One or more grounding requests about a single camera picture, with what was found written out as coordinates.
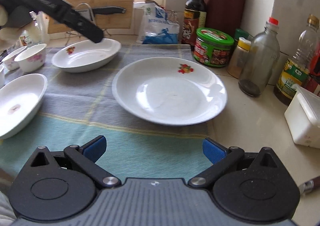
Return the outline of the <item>left hand in white glove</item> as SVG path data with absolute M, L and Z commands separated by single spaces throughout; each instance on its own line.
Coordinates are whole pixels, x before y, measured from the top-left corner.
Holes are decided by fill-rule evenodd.
M 8 13 L 1 5 L 1 51 L 12 47 L 23 31 L 28 31 L 34 21 L 27 8 L 18 6 Z

